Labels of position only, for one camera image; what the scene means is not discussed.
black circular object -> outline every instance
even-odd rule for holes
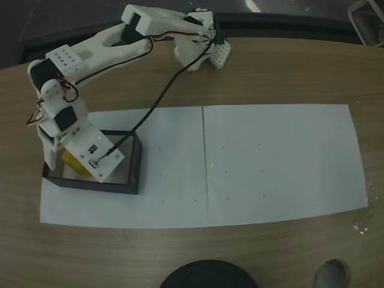
[[[239,267],[205,260],[187,264],[170,274],[160,288],[258,288]]]

yellow object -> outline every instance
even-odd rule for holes
[[[61,160],[73,168],[75,171],[79,172],[83,176],[90,176],[90,172],[83,166],[82,163],[78,161],[71,153],[69,153],[67,150],[64,151],[64,153],[61,155]]]

white 3d-printed robot arm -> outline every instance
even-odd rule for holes
[[[63,45],[47,53],[45,60],[33,61],[28,67],[38,95],[38,110],[28,124],[37,125],[44,159],[52,170],[56,168],[56,153],[66,149],[103,182],[124,158],[116,149],[108,157],[94,161],[103,157],[113,144],[88,121],[78,86],[133,63],[153,49],[154,41],[165,37],[175,39],[175,56],[187,66],[204,52],[216,33],[213,13],[205,10],[186,15],[128,5],[121,19],[123,23],[74,46]],[[212,44],[188,70],[198,69],[208,58],[217,68],[223,68],[229,52],[227,42]]]

white paper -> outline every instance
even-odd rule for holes
[[[105,130],[129,130],[147,110],[91,113]],[[175,228],[207,224],[201,107],[158,108],[137,131],[139,195],[58,187],[43,179],[40,220],[90,227]]]
[[[210,226],[367,205],[348,105],[204,107],[204,127]]]
[[[129,130],[145,112],[97,112],[89,118],[100,129]],[[139,195],[62,188],[43,179],[41,222],[206,227],[367,205],[347,105],[159,108],[137,133],[144,147]]]

wooden table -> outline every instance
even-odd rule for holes
[[[349,104],[368,182],[383,186],[384,50],[344,43],[234,38],[224,70],[183,74],[161,106]],[[80,90],[90,111],[149,107],[180,68],[173,43]],[[0,71],[1,287],[159,287],[202,259],[232,262],[260,287],[312,287],[316,270],[342,259],[351,287],[384,283],[384,207],[301,220],[204,229],[140,230],[39,222],[43,150],[25,126],[36,95],[27,65]],[[368,231],[354,229],[363,221]]]

